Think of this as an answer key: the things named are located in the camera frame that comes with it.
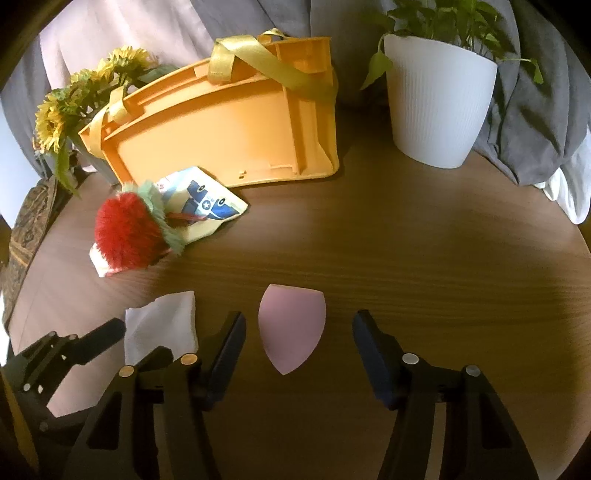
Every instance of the white cloth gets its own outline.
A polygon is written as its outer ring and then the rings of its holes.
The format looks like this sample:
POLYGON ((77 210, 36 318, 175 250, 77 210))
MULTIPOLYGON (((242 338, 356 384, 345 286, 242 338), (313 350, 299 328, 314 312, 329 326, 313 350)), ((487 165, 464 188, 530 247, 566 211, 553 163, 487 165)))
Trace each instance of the white cloth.
POLYGON ((548 179, 535 185, 557 202, 570 221, 578 225, 587 218, 591 202, 591 131, 571 159, 548 179))
POLYGON ((209 57, 213 48, 190 0, 73 0, 40 40, 52 89, 74 72, 96 68, 118 47, 145 48, 177 67, 209 57))
POLYGON ((195 293, 171 293, 140 309, 127 309, 125 328, 126 365, 137 364, 158 346, 170 348, 175 360, 195 353, 195 293))

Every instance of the wooden table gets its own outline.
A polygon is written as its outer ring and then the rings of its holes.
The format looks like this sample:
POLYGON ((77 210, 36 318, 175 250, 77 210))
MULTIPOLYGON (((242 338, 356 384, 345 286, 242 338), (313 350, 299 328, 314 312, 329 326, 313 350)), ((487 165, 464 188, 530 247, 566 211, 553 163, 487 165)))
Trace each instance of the wooden table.
MULTIPOLYGON (((396 150, 387 117, 342 112, 337 125, 336 175, 239 189, 251 206, 243 217, 180 258, 107 279, 88 250, 109 187, 91 176, 31 266, 9 327, 15 350, 51 329, 84 334, 127 307, 194 290, 198 335, 227 310, 248 319, 228 394, 206 414, 223 478, 373 480, 395 414, 374 400, 353 342, 353 315, 367 308, 433 365, 478 364, 541 478, 554 480, 591 429, 591 257, 579 230, 541 191, 514 186, 476 154, 439 170, 396 150), (322 339, 286 377, 257 327, 270 283, 326 297, 322 339)), ((74 369, 54 412, 92 405, 122 363, 119 345, 74 369)))

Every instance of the green leaf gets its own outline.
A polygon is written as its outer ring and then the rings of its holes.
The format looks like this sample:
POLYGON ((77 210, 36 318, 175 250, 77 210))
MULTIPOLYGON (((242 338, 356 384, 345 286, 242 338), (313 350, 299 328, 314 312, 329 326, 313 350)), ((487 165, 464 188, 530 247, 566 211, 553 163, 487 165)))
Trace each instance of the green leaf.
POLYGON ((482 25, 488 26, 489 24, 489 21, 486 18, 484 18, 484 16, 480 12, 474 12, 474 20, 476 20, 478 23, 482 25))
POLYGON ((421 7, 418 9, 418 11, 420 11, 427 20, 431 20, 433 17, 435 17, 435 10, 431 10, 430 8, 421 7))
POLYGON ((423 6, 419 0, 395 0, 395 2, 397 7, 413 7, 414 9, 417 9, 423 6))
POLYGON ((138 77, 138 80, 140 80, 141 82, 150 83, 154 80, 158 80, 160 77, 163 77, 164 75, 168 75, 169 73, 174 72, 175 70, 178 70, 178 67, 176 67, 175 65, 160 65, 150 70, 148 73, 145 73, 142 76, 138 77))
POLYGON ((486 2, 477 1, 476 2, 476 9, 480 10, 481 12, 486 12, 493 17, 499 17, 499 12, 492 6, 487 4, 486 2))
POLYGON ((421 22, 418 18, 408 19, 408 29, 413 32, 415 37, 426 37, 427 26, 421 22))
POLYGON ((396 30, 394 32, 394 35, 397 35, 399 37, 412 37, 413 32, 411 32, 408 28, 400 28, 399 30, 396 30))
POLYGON ((53 96, 56 98, 56 100, 61 102, 61 101, 64 101, 68 97, 68 94, 70 93, 70 88, 69 88, 69 86, 64 87, 64 88, 55 88, 51 92, 52 92, 53 96))
POLYGON ((445 43, 452 43, 457 36, 456 28, 456 14, 453 12, 444 12, 440 14, 435 29, 433 31, 433 38, 445 43))
POLYGON ((435 0, 437 8, 450 8, 453 7, 454 3, 454 0, 435 0))
POLYGON ((396 20, 379 12, 366 12, 361 18, 372 25, 379 25, 387 32, 394 31, 396 27, 396 20))
POLYGON ((544 83, 544 77, 542 76, 542 71, 540 70, 540 65, 536 59, 508 59, 508 58, 501 58, 501 60, 513 60, 513 61, 526 61, 534 66, 534 82, 541 85, 544 83))
POLYGON ((464 44, 468 38, 470 16, 464 9, 459 9, 456 14, 457 33, 460 35, 460 40, 464 44))
POLYGON ((394 64, 392 63, 392 60, 390 60, 383 52, 377 51, 374 53, 369 60, 368 75, 365 77, 361 90, 367 88, 393 66, 394 64))
POLYGON ((476 10, 476 0, 460 0, 460 6, 470 13, 476 10))
POLYGON ((388 15, 395 18, 401 18, 403 20, 410 20, 411 18, 417 17, 417 8, 413 7, 399 7, 394 10, 388 10, 388 15))
POLYGON ((489 42, 491 42, 492 44, 494 44, 497 48, 501 48, 501 43, 496 39, 496 37, 492 33, 489 33, 484 38, 486 40, 488 40, 489 42))
POLYGON ((531 59, 530 62, 535 67, 534 82, 538 85, 542 85, 542 83, 544 83, 544 77, 542 76, 542 71, 540 70, 540 65, 538 65, 538 61, 536 59, 531 59))
POLYGON ((498 43, 488 40, 486 37, 481 39, 481 42, 484 43, 486 48, 488 48, 493 56, 497 59, 502 59, 505 52, 502 48, 500 48, 498 43))
POLYGON ((67 147, 65 139, 60 142, 60 151, 53 154, 56 161, 56 178, 64 186, 64 188, 72 192, 76 196, 80 196, 74 185, 71 184, 67 173, 70 171, 70 149, 67 147))
POLYGON ((515 47, 504 31, 502 31, 500 28, 493 27, 492 33, 499 40, 501 47, 505 52, 515 53, 515 47))

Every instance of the yellow flower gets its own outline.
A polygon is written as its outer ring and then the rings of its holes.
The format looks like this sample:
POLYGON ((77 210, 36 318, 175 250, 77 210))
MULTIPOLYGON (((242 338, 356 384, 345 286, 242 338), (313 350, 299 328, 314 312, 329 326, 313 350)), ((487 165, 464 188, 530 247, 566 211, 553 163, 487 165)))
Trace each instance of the yellow flower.
POLYGON ((111 63, 113 68, 130 67, 131 70, 135 70, 138 67, 146 70, 158 65, 158 61, 152 57, 149 51, 143 48, 132 48, 129 46, 114 49, 109 54, 107 62, 111 63))
POLYGON ((96 74, 99 78, 104 78, 107 83, 113 81, 113 74, 115 65, 113 62, 105 59, 101 59, 99 62, 99 66, 96 68, 96 74))
POLYGON ((35 130, 42 152, 53 150, 58 153, 64 121, 57 107, 57 99, 49 93, 35 113, 35 130))
POLYGON ((88 82, 88 80, 98 80, 99 75, 94 70, 82 69, 79 72, 70 75, 70 84, 76 82, 88 82))

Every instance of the red fluffy toy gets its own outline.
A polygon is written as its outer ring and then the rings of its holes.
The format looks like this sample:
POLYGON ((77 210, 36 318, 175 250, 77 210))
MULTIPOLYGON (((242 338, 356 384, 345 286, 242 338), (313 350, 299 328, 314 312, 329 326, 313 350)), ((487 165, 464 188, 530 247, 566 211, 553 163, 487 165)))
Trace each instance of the red fluffy toy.
POLYGON ((160 192, 146 182, 125 184, 96 215, 95 241, 113 270, 145 268, 167 252, 180 254, 184 244, 165 220, 160 192))

